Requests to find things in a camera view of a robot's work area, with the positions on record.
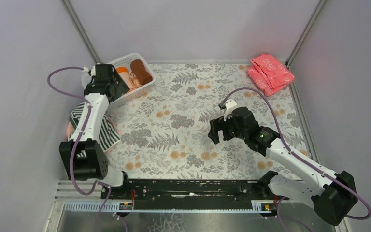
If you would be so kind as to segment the green white striped towel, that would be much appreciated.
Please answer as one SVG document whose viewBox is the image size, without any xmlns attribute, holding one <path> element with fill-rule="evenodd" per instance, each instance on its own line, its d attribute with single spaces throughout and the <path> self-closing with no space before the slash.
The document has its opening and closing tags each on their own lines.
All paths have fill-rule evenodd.
<svg viewBox="0 0 371 232">
<path fill-rule="evenodd" d="M 77 125 L 80 121 L 83 111 L 84 103 L 75 106 L 71 111 L 69 123 L 66 128 L 66 141 L 70 139 L 75 132 Z M 104 153 L 108 153 L 120 141 L 121 132 L 116 129 L 116 124 L 106 114 L 103 116 L 102 124 L 100 127 L 99 145 Z"/>
</svg>

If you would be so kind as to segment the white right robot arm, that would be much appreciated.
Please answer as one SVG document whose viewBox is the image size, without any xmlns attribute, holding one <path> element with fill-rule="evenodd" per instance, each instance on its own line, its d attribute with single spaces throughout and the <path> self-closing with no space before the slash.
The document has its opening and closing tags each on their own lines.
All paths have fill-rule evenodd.
<svg viewBox="0 0 371 232">
<path fill-rule="evenodd" d="M 251 150 L 280 163 L 299 177 L 296 181 L 268 172 L 262 180 L 273 194 L 309 206 L 328 224 L 339 225 L 358 202 L 350 193 L 356 190 L 350 173 L 337 173 L 308 157 L 300 161 L 293 155 L 296 149 L 285 145 L 273 129 L 259 125 L 246 107 L 234 107 L 227 116 L 212 119 L 208 137 L 215 144 L 220 142 L 219 132 L 225 141 L 241 139 Z"/>
</svg>

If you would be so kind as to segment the brown towel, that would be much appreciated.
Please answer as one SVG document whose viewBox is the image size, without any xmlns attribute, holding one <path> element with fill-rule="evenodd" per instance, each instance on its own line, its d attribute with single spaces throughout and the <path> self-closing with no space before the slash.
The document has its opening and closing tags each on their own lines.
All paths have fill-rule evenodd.
<svg viewBox="0 0 371 232">
<path fill-rule="evenodd" d="M 148 84 L 153 80 L 151 74 L 147 71 L 146 67 L 140 59 L 132 61 L 130 67 L 132 73 L 134 74 L 140 85 Z"/>
</svg>

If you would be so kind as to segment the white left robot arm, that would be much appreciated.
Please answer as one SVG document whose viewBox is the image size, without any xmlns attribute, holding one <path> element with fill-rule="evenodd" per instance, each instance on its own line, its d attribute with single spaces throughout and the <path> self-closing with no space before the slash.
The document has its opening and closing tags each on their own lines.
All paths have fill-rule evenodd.
<svg viewBox="0 0 371 232">
<path fill-rule="evenodd" d="M 83 110 L 74 133 L 59 145 L 59 152 L 72 183 L 94 180 L 95 184 L 120 187 L 123 171 L 109 171 L 108 158 L 101 148 L 103 119 L 110 102 L 128 91 L 128 86 L 112 64 L 96 64 L 82 69 L 90 77 L 84 93 Z"/>
</svg>

